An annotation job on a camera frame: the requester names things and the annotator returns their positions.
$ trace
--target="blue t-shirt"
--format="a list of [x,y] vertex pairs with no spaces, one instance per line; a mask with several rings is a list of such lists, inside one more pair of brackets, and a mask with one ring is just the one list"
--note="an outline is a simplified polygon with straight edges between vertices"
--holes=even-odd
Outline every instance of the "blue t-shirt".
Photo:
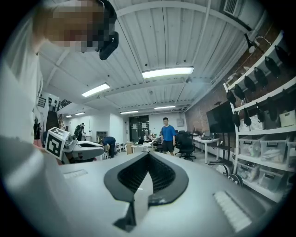
[[172,141],[173,136],[176,136],[175,129],[171,125],[169,125],[168,127],[163,126],[161,129],[161,134],[163,135],[164,141]]
[[106,146],[107,144],[115,144],[115,138],[114,137],[105,137],[105,138],[103,138],[103,140],[102,140],[102,143],[103,143],[103,145],[104,146]]

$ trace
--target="tv screen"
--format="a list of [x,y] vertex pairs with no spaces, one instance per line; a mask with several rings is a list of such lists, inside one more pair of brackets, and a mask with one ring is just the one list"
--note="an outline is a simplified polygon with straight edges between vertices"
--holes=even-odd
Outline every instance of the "tv screen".
[[235,132],[234,123],[232,121],[232,110],[228,101],[208,111],[207,117],[210,132]]

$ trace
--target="shelf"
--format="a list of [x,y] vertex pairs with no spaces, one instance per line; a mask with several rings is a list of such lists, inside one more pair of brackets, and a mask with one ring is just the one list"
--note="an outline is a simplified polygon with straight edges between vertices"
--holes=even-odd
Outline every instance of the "shelf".
[[292,132],[296,131],[296,125],[283,127],[283,128],[274,128],[274,129],[265,129],[265,130],[253,130],[253,131],[240,131],[238,132],[239,136],[242,135],[264,135],[264,134],[275,134],[275,133],[284,133],[284,132]]
[[242,110],[244,108],[254,106],[254,105],[256,105],[256,103],[260,103],[262,101],[267,100],[268,97],[273,97],[273,96],[275,96],[277,94],[280,94],[281,92],[283,92],[283,90],[286,90],[286,89],[292,87],[295,84],[296,84],[296,77],[294,77],[292,80],[288,81],[287,83],[283,84],[281,87],[275,89],[274,91],[271,91],[271,92],[267,93],[266,95],[264,95],[264,96],[262,96],[262,97],[260,97],[260,98],[258,98],[256,100],[253,100],[253,101],[251,101],[249,103],[246,103],[243,106],[235,108],[234,111],[239,111],[239,110]]
[[245,84],[243,83],[245,76],[249,76],[253,81],[256,81],[255,76],[254,76],[254,69],[260,68],[265,74],[269,73],[270,71],[268,68],[265,66],[265,57],[268,56],[272,58],[276,64],[280,62],[277,53],[275,51],[274,46],[280,46],[282,47],[285,51],[288,51],[288,48],[283,40],[283,33],[280,32],[276,40],[273,42],[273,44],[269,47],[269,49],[262,55],[262,57],[245,73],[243,74],[239,79],[237,79],[232,85],[230,85],[227,90],[233,89],[236,84],[239,84],[241,89],[244,90]]
[[274,202],[279,202],[283,197],[284,192],[282,190],[273,193],[273,192],[269,191],[268,189],[259,186],[256,181],[249,182],[247,180],[243,180],[243,182],[245,185],[249,186],[250,188],[252,188],[256,192],[262,194],[263,196],[269,198],[270,200],[272,200]]
[[289,168],[288,165],[286,163],[274,163],[274,162],[269,162],[269,161],[262,161],[259,158],[254,158],[254,157],[250,157],[250,156],[244,156],[239,154],[238,158],[241,160],[245,160],[245,161],[249,161],[249,162],[253,162],[259,165],[264,165],[264,166],[268,166],[271,168],[276,168],[276,169],[280,169],[280,170],[284,170],[284,171],[289,171],[289,172],[295,172],[294,168]]

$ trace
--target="man in blue shirt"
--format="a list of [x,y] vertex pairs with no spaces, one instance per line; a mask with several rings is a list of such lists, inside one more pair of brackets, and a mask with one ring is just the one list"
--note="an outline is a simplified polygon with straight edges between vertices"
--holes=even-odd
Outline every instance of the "man in blue shirt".
[[115,143],[116,143],[116,140],[114,137],[105,137],[99,142],[99,144],[106,147],[106,151],[109,152],[109,155],[111,156],[111,158],[114,157]]
[[164,152],[169,151],[174,156],[174,146],[176,145],[176,132],[173,126],[168,124],[168,118],[163,118],[164,126],[161,129],[161,144]]

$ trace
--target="shirt sleeve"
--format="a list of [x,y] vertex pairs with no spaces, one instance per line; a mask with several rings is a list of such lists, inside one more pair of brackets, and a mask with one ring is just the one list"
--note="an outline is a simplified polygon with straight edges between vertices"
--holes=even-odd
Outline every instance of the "shirt sleeve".
[[172,135],[173,135],[173,137],[174,137],[174,136],[176,136],[176,131],[175,131],[175,129],[174,129],[174,127],[173,127],[173,126],[172,126],[172,128],[171,128],[171,129],[172,129]]

